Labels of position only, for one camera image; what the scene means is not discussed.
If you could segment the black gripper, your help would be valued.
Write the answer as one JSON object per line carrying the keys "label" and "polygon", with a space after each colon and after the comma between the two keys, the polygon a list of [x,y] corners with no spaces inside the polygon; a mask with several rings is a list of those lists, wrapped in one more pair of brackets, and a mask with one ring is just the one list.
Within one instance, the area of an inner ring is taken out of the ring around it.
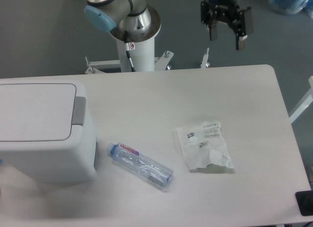
{"label": "black gripper", "polygon": [[201,23],[209,30],[209,39],[217,39],[217,22],[233,23],[236,35],[236,49],[244,48],[244,40],[253,32],[252,8],[239,10],[239,0],[201,1]]}

